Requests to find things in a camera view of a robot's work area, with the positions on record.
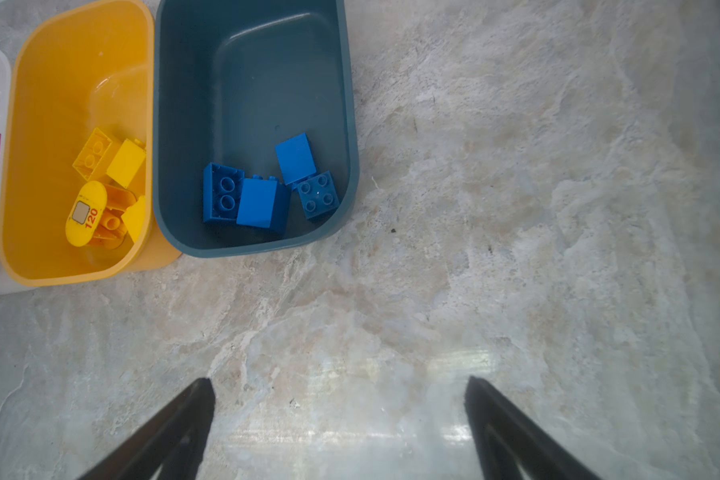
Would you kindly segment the blue small brick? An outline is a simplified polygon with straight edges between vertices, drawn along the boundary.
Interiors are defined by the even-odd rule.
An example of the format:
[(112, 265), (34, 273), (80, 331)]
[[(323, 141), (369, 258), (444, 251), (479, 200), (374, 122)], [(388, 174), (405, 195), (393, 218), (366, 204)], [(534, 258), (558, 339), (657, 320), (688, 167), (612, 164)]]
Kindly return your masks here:
[(236, 223), (245, 172), (209, 163), (203, 171), (203, 221)]

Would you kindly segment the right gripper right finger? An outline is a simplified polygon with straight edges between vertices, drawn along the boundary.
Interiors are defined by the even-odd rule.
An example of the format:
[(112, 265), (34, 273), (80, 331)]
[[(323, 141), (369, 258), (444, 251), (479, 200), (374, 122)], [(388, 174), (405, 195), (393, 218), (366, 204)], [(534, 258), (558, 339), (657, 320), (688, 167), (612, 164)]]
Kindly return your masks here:
[(464, 406), (484, 478), (598, 477), (487, 380), (469, 378)]

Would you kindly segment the yellow brick studs up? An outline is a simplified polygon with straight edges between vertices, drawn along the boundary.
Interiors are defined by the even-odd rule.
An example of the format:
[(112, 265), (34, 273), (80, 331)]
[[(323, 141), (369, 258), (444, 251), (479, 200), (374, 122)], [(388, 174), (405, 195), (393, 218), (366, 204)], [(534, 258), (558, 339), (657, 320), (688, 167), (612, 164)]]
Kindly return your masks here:
[(86, 181), (105, 181), (107, 169), (119, 151), (122, 141), (95, 127), (74, 160), (73, 169)]

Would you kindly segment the yellow brick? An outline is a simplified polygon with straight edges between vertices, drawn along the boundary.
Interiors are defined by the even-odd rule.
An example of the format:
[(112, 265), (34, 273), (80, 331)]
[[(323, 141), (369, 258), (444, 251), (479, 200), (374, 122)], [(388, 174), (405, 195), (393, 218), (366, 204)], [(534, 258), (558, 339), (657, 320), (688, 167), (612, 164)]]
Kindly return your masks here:
[(146, 218), (146, 197), (141, 195), (137, 201), (126, 208), (121, 214), (121, 220), (131, 240), (136, 243), (141, 237), (141, 232)]
[(146, 157), (146, 149), (141, 141), (126, 139), (108, 165), (106, 174), (121, 187), (130, 188), (142, 175)]

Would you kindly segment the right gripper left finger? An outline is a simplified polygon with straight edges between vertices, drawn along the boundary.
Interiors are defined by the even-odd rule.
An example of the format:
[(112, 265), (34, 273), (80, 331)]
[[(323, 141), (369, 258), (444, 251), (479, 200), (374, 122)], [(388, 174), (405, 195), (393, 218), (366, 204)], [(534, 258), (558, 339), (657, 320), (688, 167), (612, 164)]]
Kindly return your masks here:
[(203, 460), (214, 417), (215, 393), (198, 378), (84, 479), (194, 479)]

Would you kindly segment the dark teal plastic bin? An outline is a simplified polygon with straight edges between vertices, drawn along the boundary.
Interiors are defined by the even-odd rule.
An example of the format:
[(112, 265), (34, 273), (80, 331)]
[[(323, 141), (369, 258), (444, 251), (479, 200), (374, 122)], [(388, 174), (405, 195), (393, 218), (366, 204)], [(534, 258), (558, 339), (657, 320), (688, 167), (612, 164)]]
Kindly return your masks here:
[[(164, 1), (157, 11), (153, 197), (162, 233), (198, 258), (306, 245), (347, 222), (360, 159), (345, 6), (340, 1)], [(281, 175), (279, 144), (304, 135), (337, 207), (313, 219), (289, 194), (285, 229), (207, 222), (210, 164)]]

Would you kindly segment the yellow plastic bin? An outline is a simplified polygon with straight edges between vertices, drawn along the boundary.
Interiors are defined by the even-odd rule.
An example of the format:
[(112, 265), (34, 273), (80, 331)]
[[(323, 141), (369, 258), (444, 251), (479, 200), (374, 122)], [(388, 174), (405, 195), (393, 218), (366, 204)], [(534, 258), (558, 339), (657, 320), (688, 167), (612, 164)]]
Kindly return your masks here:
[(148, 214), (137, 240), (75, 247), (64, 224), (83, 177), (73, 163), (95, 129), (153, 141), (155, 23), (140, 1), (58, 14), (24, 43), (13, 72), (0, 185), (0, 258), (27, 287), (154, 270), (178, 250)]

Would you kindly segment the yellow curved lego piece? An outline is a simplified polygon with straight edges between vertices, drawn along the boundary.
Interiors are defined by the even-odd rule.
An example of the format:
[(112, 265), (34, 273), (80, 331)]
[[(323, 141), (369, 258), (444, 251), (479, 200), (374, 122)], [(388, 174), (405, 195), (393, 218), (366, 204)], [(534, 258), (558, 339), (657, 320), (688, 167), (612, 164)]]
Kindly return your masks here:
[(101, 221), (107, 192), (99, 181), (87, 182), (78, 192), (65, 223), (67, 241), (75, 247), (102, 245), (106, 240)]

